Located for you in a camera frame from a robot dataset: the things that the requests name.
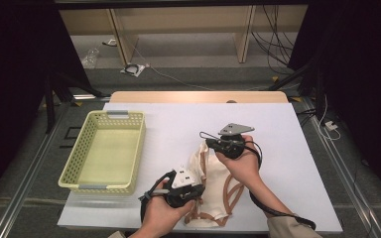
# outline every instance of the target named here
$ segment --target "box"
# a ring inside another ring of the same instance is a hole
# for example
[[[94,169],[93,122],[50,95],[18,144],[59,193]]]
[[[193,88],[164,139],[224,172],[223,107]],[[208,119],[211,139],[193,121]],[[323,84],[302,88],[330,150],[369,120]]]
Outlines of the box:
[[[143,112],[89,112],[59,186],[75,192],[132,194],[145,131]]]

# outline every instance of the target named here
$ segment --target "plastic basket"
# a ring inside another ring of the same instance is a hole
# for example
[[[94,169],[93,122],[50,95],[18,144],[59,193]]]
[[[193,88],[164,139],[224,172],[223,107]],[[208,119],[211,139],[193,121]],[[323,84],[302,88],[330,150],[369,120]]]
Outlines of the plastic basket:
[[[76,192],[132,194],[145,130],[143,112],[89,112],[59,186]]]

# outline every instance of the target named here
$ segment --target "hand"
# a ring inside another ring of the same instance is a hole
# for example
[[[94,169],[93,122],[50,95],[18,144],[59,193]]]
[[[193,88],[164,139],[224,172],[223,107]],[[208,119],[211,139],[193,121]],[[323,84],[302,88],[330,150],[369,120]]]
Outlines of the hand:
[[[163,188],[162,181],[157,188]],[[141,228],[130,237],[161,237],[173,230],[176,223],[188,214],[194,206],[194,201],[189,201],[183,207],[170,207],[162,196],[154,196],[147,204],[144,221]]]
[[[242,137],[245,142],[253,142],[251,136],[242,135]],[[245,145],[256,150],[253,143],[246,143]],[[253,152],[245,149],[242,155],[235,160],[229,159],[218,152],[215,155],[228,168],[234,178],[245,186],[250,188],[250,184],[259,181],[258,158]]]

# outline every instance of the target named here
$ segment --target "beige fabric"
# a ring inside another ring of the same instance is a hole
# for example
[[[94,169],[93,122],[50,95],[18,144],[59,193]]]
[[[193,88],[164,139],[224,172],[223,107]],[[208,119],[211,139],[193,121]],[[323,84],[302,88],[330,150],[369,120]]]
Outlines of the beige fabric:
[[[108,238],[126,238],[126,236],[119,231],[116,231],[115,233],[111,234]]]
[[[199,150],[190,157],[189,170],[196,182],[205,185],[205,191],[193,210],[185,217],[188,227],[225,226],[244,186],[235,180],[216,155],[209,154],[209,147],[201,143]]]
[[[311,227],[301,224],[294,217],[276,216],[267,221],[271,238],[319,238]]]

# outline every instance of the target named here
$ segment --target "cabinet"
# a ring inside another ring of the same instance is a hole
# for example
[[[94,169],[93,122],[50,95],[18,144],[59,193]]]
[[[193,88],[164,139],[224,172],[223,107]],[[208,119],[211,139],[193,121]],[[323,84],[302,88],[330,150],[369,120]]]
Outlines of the cabinet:
[[[265,6],[268,14],[273,6]],[[306,5],[279,7],[278,31],[297,32]],[[60,10],[71,35],[113,35],[123,64],[140,34],[232,33],[239,62],[246,61],[251,32],[271,32],[263,6]]]

